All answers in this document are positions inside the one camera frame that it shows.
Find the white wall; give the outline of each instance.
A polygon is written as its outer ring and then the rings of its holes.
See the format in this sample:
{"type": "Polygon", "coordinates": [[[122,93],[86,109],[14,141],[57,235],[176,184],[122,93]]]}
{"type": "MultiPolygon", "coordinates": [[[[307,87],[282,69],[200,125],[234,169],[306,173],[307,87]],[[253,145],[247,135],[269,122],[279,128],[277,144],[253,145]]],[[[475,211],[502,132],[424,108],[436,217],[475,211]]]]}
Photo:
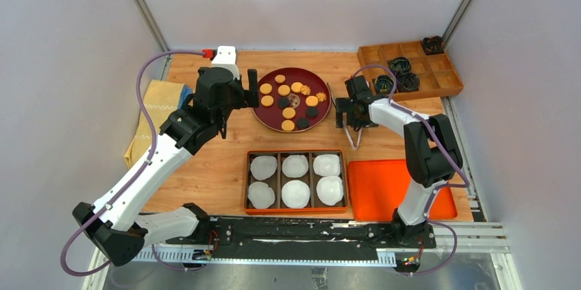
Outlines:
{"type": "Polygon", "coordinates": [[[581,0],[475,0],[448,51],[480,195],[524,289],[578,289],[581,0]]]}
{"type": "MultiPolygon", "coordinates": [[[[126,171],[134,79],[157,48],[132,0],[0,5],[0,289],[79,289],[59,265],[71,211],[126,171]]],[[[78,242],[86,270],[95,247],[78,242]]]]}
{"type": "Polygon", "coordinates": [[[461,0],[146,0],[173,47],[356,49],[442,35],[461,0]]]}

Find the yellow towel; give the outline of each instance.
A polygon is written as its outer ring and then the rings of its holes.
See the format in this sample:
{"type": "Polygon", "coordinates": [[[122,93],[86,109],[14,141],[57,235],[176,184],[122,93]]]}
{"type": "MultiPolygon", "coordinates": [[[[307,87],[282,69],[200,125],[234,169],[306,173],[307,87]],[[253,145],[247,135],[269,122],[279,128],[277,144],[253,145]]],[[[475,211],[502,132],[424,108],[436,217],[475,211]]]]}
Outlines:
{"type": "MultiPolygon", "coordinates": [[[[147,92],[143,97],[143,103],[156,127],[156,132],[159,132],[160,126],[165,120],[167,120],[169,114],[177,109],[183,88],[183,83],[172,83],[158,80],[152,80],[149,83],[147,92]]],[[[149,130],[145,116],[141,113],[135,137],[131,140],[129,148],[127,148],[127,151],[123,156],[128,169],[139,160],[150,145],[151,131],[149,130]]]]}

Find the wooden tabletop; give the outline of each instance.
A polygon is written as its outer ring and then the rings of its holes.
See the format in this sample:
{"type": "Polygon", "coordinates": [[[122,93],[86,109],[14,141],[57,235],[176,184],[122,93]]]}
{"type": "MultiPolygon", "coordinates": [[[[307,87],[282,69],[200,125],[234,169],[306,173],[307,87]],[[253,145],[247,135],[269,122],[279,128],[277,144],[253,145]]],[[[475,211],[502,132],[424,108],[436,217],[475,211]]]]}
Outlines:
{"type": "MultiPolygon", "coordinates": [[[[185,83],[194,88],[197,69],[210,62],[199,56],[176,55],[167,80],[185,83]]],[[[308,69],[329,82],[333,95],[346,97],[345,80],[359,68],[355,53],[304,51],[240,51],[238,67],[248,87],[246,70],[258,70],[258,78],[276,69],[299,67],[308,69]]],[[[413,110],[426,114],[442,113],[439,98],[405,101],[413,110]]],[[[228,120],[225,140],[216,137],[206,143],[186,164],[171,175],[145,205],[144,210],[163,212],[194,202],[212,215],[245,215],[245,163],[248,151],[281,149],[341,149],[347,162],[405,158],[404,141],[387,128],[364,129],[361,146],[351,149],[342,129],[335,128],[334,109],[316,127],[285,134],[270,130],[254,116],[252,109],[235,110],[228,120]]],[[[456,176],[453,182],[461,182],[456,176]]],[[[473,221],[466,191],[452,189],[458,209],[457,221],[473,221]]],[[[344,214],[317,217],[353,218],[351,208],[344,214]]]]}

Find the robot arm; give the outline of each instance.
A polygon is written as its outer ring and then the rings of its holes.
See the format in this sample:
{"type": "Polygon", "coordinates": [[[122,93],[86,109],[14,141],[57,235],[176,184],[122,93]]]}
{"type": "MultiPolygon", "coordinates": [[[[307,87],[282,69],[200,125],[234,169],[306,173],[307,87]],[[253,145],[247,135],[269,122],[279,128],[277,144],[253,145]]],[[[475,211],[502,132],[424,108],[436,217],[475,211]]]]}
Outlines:
{"type": "Polygon", "coordinates": [[[461,168],[462,156],[449,119],[443,115],[433,117],[414,112],[385,98],[373,95],[363,76],[345,82],[349,98],[338,98],[337,126],[343,126],[343,113],[347,125],[356,130],[382,125],[394,131],[405,141],[406,165],[412,176],[404,201],[393,212],[392,232],[400,243],[417,238],[426,227],[428,211],[438,190],[454,175],[454,169],[436,147],[430,147],[423,119],[434,129],[445,151],[461,168]]]}
{"type": "Polygon", "coordinates": [[[172,112],[160,127],[156,152],[151,160],[145,152],[135,165],[105,195],[92,205],[79,203],[73,216],[83,224],[103,207],[106,211],[87,227],[87,237],[113,262],[131,261],[145,246],[174,237],[207,233],[209,217],[195,204],[185,204],[169,213],[139,215],[141,208],[161,184],[199,149],[218,134],[226,137],[227,120],[235,109],[258,107],[258,76],[249,69],[249,90],[244,90],[236,66],[234,47],[219,47],[211,68],[200,68],[195,93],[172,112]],[[136,174],[139,178],[108,204],[136,174]]]}

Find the wooden compartment box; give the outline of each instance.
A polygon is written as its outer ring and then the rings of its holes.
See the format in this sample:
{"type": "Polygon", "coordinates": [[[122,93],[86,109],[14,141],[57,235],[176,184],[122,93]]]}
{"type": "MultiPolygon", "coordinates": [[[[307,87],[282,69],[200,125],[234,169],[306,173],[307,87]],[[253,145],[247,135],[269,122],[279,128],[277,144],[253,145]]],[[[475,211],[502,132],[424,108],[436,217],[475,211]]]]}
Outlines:
{"type": "MultiPolygon", "coordinates": [[[[357,58],[359,64],[366,65],[380,64],[388,67],[388,61],[397,57],[409,59],[412,65],[412,72],[420,80],[419,90],[410,93],[398,93],[393,95],[396,101],[422,99],[431,97],[447,97],[457,95],[464,88],[458,73],[450,62],[448,55],[427,56],[421,48],[420,41],[389,43],[386,45],[368,45],[359,47],[357,58]]],[[[371,90],[375,93],[372,80],[379,75],[385,74],[383,69],[365,69],[363,75],[370,83],[371,90]]]]}
{"type": "Polygon", "coordinates": [[[347,170],[345,164],[345,158],[343,152],[337,149],[329,149],[329,150],[310,150],[310,151],[256,151],[256,152],[248,152],[247,155],[247,162],[246,162],[246,174],[245,174],[245,196],[244,196],[244,210],[248,215],[270,215],[270,214],[308,214],[308,213],[344,213],[349,206],[348,200],[348,193],[349,190],[347,188],[347,170]],[[319,180],[322,178],[321,176],[317,175],[313,169],[313,161],[314,159],[321,154],[334,154],[339,156],[339,163],[341,165],[341,173],[339,177],[343,180],[343,199],[339,201],[334,206],[327,206],[317,196],[317,184],[319,180]],[[309,170],[307,174],[300,177],[300,178],[288,178],[282,173],[282,162],[285,158],[290,155],[304,155],[307,158],[309,164],[309,170]],[[273,189],[275,195],[274,203],[266,208],[266,209],[256,209],[252,206],[252,203],[248,199],[248,186],[253,182],[259,182],[250,172],[250,163],[252,160],[258,156],[274,156],[277,160],[277,168],[274,175],[266,180],[263,180],[264,183],[269,185],[270,188],[273,189]],[[281,190],[282,187],[291,180],[298,179],[304,182],[309,186],[310,189],[310,201],[306,207],[302,209],[293,209],[287,207],[281,198],[281,190]]]}

